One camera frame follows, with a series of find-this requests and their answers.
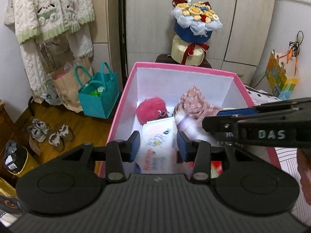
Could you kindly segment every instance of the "sneaker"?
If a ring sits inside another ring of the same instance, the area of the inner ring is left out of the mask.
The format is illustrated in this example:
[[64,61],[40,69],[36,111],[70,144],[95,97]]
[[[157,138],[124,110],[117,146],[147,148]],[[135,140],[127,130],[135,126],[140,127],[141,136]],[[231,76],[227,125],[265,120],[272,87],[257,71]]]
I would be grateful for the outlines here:
[[43,134],[43,132],[36,126],[30,125],[27,128],[27,131],[29,135],[35,140],[37,140],[39,143],[43,143],[44,140],[46,139],[46,136]]
[[47,133],[48,133],[48,131],[50,130],[50,126],[47,124],[47,123],[45,123],[45,122],[43,122],[43,121],[41,121],[40,119],[33,119],[32,120],[32,124],[35,126],[35,127],[37,127],[38,129],[40,129],[40,130],[42,130],[42,132],[46,135]]
[[72,130],[69,128],[68,125],[58,123],[54,126],[54,129],[60,135],[65,142],[71,142],[75,136],[72,132]]
[[58,152],[65,149],[63,139],[56,132],[49,134],[49,144]]

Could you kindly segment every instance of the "pink pom-pom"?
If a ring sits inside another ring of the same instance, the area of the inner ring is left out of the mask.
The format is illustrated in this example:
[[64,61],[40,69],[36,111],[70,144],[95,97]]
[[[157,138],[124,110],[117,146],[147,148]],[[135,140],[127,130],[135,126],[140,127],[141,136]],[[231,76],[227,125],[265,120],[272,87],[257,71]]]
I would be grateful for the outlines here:
[[56,79],[59,79],[59,78],[61,78],[63,75],[65,75],[65,73],[62,73],[62,74],[58,74],[57,76],[56,76]]
[[147,121],[156,120],[160,117],[159,110],[166,112],[165,102],[158,97],[142,102],[136,109],[138,121],[145,124]]

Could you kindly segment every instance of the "wet wipes package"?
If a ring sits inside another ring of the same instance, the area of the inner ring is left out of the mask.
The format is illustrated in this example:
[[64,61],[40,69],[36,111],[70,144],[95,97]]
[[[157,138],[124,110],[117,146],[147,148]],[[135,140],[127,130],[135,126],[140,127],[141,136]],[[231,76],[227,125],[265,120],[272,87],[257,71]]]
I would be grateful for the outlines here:
[[177,127],[174,117],[150,121],[143,125],[135,172],[172,174],[177,165]]

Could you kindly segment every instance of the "person's hand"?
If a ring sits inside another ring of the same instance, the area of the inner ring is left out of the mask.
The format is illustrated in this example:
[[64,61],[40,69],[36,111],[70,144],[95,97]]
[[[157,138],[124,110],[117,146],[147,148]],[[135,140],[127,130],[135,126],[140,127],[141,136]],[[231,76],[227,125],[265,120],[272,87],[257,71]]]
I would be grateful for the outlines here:
[[304,199],[311,205],[311,162],[299,148],[297,149],[297,164]]

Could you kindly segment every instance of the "plastic bottle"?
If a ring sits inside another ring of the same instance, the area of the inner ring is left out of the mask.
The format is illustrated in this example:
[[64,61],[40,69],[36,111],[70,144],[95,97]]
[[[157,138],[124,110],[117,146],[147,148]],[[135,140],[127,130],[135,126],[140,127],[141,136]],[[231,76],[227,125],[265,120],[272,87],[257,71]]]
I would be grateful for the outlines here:
[[73,68],[75,68],[75,67],[78,66],[78,65],[83,66],[83,61],[82,61],[82,59],[74,60],[74,61],[72,62],[72,65],[73,65]]
[[101,94],[102,94],[103,90],[104,90],[104,87],[100,86],[96,90],[94,90],[91,93],[89,93],[89,95],[101,97]]
[[70,62],[67,62],[64,65],[65,74],[68,74],[73,69],[73,66]]

